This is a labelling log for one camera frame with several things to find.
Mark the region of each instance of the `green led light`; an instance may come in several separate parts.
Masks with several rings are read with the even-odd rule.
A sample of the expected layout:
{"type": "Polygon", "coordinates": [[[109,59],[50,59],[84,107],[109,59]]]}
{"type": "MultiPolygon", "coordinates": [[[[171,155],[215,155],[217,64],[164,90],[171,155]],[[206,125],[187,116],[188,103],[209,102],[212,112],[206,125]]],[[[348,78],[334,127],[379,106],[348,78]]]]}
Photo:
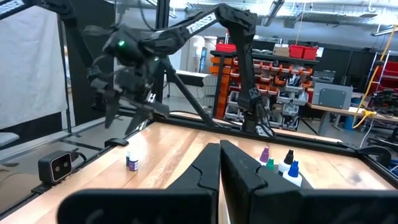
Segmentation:
{"type": "Polygon", "coordinates": [[[118,42],[118,45],[119,45],[120,47],[123,47],[125,44],[126,44],[126,43],[125,43],[124,40],[120,40],[120,41],[118,42]]]}

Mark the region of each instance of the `workbench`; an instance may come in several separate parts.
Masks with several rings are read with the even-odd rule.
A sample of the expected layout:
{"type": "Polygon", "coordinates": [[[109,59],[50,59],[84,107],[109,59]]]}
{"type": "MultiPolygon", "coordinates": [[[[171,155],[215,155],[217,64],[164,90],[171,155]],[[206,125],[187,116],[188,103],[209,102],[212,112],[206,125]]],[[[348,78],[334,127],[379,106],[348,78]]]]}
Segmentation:
{"type": "MultiPolygon", "coordinates": [[[[319,124],[318,132],[317,132],[317,134],[319,136],[326,135],[326,131],[330,126],[329,117],[330,117],[331,113],[343,115],[343,116],[357,116],[357,118],[362,118],[364,116],[363,108],[360,108],[359,111],[356,112],[358,108],[352,107],[352,106],[350,106],[350,108],[348,110],[343,110],[343,109],[338,109],[338,108],[330,108],[327,106],[313,105],[312,103],[307,103],[307,106],[311,109],[323,111],[321,123],[319,124]]],[[[377,114],[377,115],[373,116],[372,118],[374,118],[375,120],[380,120],[380,121],[388,121],[388,122],[398,123],[398,117],[391,118],[391,117],[377,114]]]]}
{"type": "MultiPolygon", "coordinates": [[[[314,189],[394,189],[356,158],[153,123],[130,137],[129,146],[118,146],[108,151],[0,221],[0,224],[56,223],[60,202],[81,189],[164,189],[185,171],[209,142],[222,139],[231,141],[254,158],[258,158],[268,146],[276,163],[285,157],[289,149],[294,149],[295,159],[300,161],[300,171],[314,189]],[[141,153],[137,172],[131,172],[126,167],[126,151],[130,148],[141,153]]],[[[228,222],[222,190],[219,215],[220,223],[228,222]]]]}

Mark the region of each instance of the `purple bottle cap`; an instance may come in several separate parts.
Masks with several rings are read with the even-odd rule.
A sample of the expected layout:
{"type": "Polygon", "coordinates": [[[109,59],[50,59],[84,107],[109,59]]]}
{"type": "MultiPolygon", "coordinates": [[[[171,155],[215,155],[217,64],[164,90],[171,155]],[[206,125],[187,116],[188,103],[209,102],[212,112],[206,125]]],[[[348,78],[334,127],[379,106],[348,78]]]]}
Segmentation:
{"type": "Polygon", "coordinates": [[[269,148],[265,147],[263,152],[261,153],[260,161],[261,162],[268,162],[268,160],[269,160],[269,148]]]}

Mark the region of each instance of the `green bottle cap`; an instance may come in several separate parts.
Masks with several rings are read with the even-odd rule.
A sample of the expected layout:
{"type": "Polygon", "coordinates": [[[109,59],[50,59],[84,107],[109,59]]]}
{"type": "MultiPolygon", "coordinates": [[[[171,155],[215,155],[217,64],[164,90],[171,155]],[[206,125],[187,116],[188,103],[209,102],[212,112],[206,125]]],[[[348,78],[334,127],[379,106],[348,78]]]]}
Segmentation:
{"type": "Polygon", "coordinates": [[[270,170],[274,170],[274,159],[269,159],[266,165],[266,168],[270,170]]]}

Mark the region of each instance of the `black bottle cap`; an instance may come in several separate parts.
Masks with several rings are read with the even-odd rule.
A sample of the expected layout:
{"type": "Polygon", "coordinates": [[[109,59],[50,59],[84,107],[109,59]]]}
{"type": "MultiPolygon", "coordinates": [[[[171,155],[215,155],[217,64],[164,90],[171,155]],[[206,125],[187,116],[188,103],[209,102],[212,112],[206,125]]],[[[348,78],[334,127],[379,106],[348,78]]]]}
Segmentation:
{"type": "Polygon", "coordinates": [[[293,164],[293,150],[290,149],[289,152],[286,154],[284,163],[286,163],[287,165],[292,165],[293,164]]]}

